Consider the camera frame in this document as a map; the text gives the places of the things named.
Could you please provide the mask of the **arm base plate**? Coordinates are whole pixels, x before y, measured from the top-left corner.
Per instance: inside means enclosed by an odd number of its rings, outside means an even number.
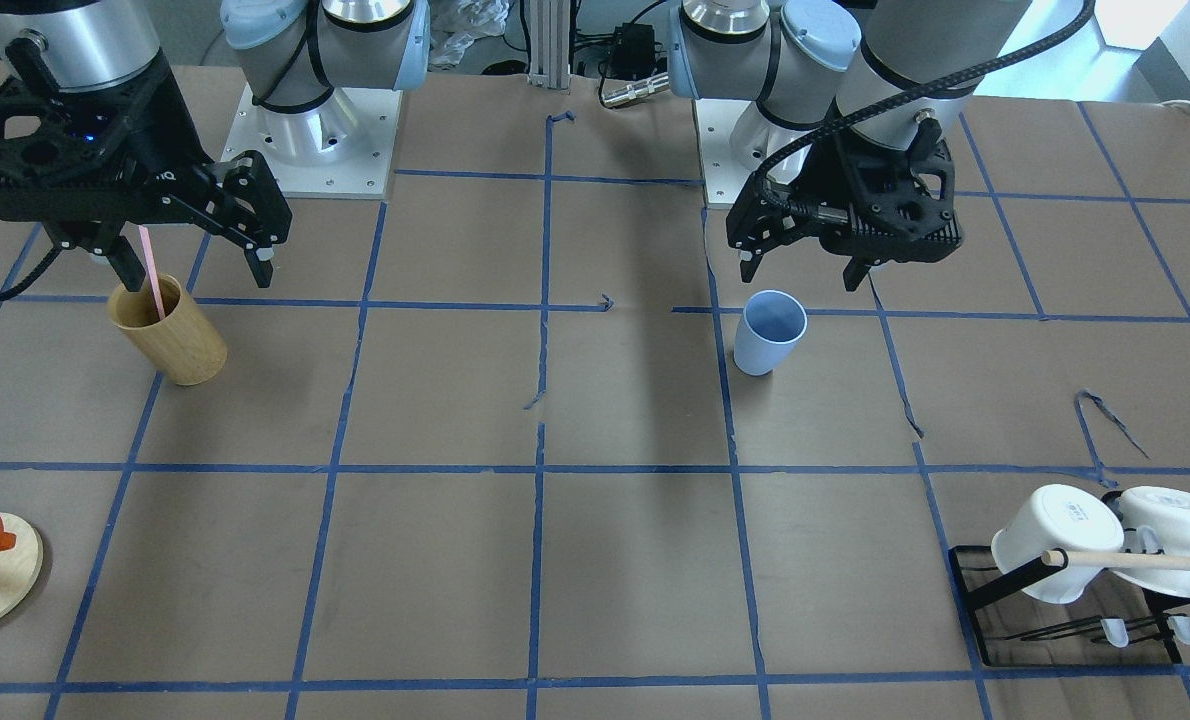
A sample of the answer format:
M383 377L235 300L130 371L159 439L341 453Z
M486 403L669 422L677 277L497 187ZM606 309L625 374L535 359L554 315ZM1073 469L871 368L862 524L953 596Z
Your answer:
M338 88L315 109L278 114L243 88L221 159L265 156L288 199L384 201L392 179L403 92Z
M752 170L774 151L823 123L837 92L694 100L706 205L732 208Z

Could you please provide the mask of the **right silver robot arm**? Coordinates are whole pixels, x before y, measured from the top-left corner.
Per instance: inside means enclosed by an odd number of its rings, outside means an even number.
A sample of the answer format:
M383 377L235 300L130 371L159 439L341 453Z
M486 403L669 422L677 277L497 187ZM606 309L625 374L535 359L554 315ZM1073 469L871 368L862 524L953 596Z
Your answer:
M363 146L347 88L413 90L430 63L426 1L225 1L223 37L261 124L255 149L217 159L140 1L0 1L0 220L51 246L0 292L27 290L61 253L105 259L129 292L148 265L129 224L196 225L234 243L255 283L273 278L294 165Z

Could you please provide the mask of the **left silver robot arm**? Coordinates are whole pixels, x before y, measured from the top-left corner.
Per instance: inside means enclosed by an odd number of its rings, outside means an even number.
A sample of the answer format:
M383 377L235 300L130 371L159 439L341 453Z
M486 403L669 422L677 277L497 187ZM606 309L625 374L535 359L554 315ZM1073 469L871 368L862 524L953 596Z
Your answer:
M950 123L992 70L1026 1L678 1L674 94L741 101L732 145L747 179L726 223L743 281L802 240L846 259L856 290L887 263L962 248Z

